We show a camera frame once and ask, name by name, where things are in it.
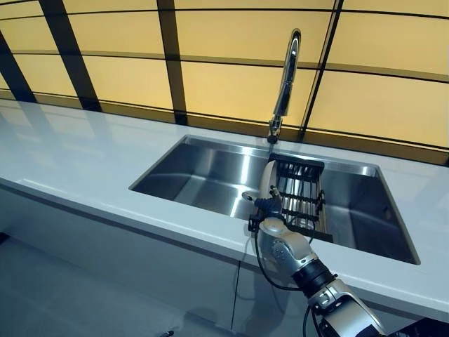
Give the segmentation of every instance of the black cable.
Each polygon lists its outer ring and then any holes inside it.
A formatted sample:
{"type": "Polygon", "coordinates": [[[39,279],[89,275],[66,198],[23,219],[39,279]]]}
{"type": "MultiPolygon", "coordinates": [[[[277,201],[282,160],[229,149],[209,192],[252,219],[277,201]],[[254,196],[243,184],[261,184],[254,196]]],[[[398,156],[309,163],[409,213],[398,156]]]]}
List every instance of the black cable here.
{"type": "Polygon", "coordinates": [[[315,314],[315,309],[311,310],[311,318],[314,320],[314,326],[315,326],[315,330],[316,333],[318,334],[318,337],[322,337],[321,336],[321,332],[320,332],[320,328],[318,326],[318,323],[316,322],[316,314],[315,314]]]}
{"type": "Polygon", "coordinates": [[[293,216],[290,221],[288,221],[288,225],[292,226],[296,219],[301,218],[300,216],[293,216]]]}
{"type": "Polygon", "coordinates": [[[310,306],[307,306],[306,313],[304,314],[304,318],[302,319],[302,336],[307,337],[306,326],[307,326],[307,318],[309,316],[310,306]]]}
{"type": "Polygon", "coordinates": [[[259,253],[259,244],[257,243],[257,236],[259,235],[259,229],[256,229],[254,233],[254,245],[255,245],[255,255],[257,257],[257,263],[259,264],[260,271],[265,276],[265,279],[270,283],[273,287],[281,290],[289,290],[289,291],[301,291],[299,288],[291,287],[291,286],[280,286],[275,283],[272,279],[269,278],[268,274],[265,272],[264,266],[262,265],[262,261],[260,260],[259,253]]]}
{"type": "Polygon", "coordinates": [[[314,231],[312,232],[311,237],[309,239],[309,244],[311,244],[311,242],[315,238],[315,232],[316,232],[316,230],[315,230],[315,221],[312,221],[312,223],[314,224],[314,231]]]}

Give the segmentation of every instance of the chrome faucet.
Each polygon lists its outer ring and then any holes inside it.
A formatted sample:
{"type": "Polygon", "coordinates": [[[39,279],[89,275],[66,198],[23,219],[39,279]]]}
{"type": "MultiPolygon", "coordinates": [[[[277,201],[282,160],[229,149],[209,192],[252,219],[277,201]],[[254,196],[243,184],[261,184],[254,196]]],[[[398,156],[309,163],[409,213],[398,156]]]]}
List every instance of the chrome faucet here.
{"type": "Polygon", "coordinates": [[[268,143],[274,144],[278,141],[281,132],[282,117],[287,116],[288,103],[292,92],[293,80],[295,79],[297,59],[299,58],[301,44],[301,31],[295,28],[288,42],[286,61],[283,65],[281,88],[276,106],[273,111],[273,118],[269,121],[268,143]]]}

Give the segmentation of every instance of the kitchen sink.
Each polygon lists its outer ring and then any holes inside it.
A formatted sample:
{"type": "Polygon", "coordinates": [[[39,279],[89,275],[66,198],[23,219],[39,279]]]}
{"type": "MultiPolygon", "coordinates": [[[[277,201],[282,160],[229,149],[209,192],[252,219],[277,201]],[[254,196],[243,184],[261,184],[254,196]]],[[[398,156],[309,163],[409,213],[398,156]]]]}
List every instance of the kitchen sink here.
{"type": "MultiPolygon", "coordinates": [[[[276,151],[276,154],[324,164],[319,188],[325,192],[323,231],[330,238],[328,241],[420,264],[376,165],[292,152],[276,151]]],[[[268,147],[185,136],[130,189],[248,220],[255,208],[241,193],[258,195],[269,156],[268,147]]]]}

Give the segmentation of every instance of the black wire rack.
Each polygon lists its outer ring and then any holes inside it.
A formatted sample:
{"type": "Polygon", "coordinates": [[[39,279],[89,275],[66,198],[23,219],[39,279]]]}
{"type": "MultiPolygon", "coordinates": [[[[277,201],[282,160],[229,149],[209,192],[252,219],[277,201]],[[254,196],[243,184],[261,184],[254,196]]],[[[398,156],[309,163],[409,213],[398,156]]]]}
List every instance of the black wire rack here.
{"type": "Polygon", "coordinates": [[[276,186],[282,199],[282,213],[291,230],[325,241],[333,241],[326,224],[325,193],[321,189],[321,161],[272,153],[277,165],[276,186]]]}

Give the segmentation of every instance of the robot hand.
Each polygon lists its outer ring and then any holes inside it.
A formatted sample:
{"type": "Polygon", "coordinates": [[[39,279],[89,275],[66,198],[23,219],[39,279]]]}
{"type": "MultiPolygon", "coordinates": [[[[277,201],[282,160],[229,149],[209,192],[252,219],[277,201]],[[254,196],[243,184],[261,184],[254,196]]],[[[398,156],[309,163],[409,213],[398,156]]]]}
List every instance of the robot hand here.
{"type": "Polygon", "coordinates": [[[256,244],[262,255],[293,278],[298,290],[307,297],[312,312],[322,316],[319,329],[323,336],[385,336],[383,326],[370,308],[337,275],[332,275],[304,236],[287,228],[276,192],[274,189],[272,198],[254,201],[261,222],[255,226],[250,221],[248,227],[257,233],[256,244]]]}

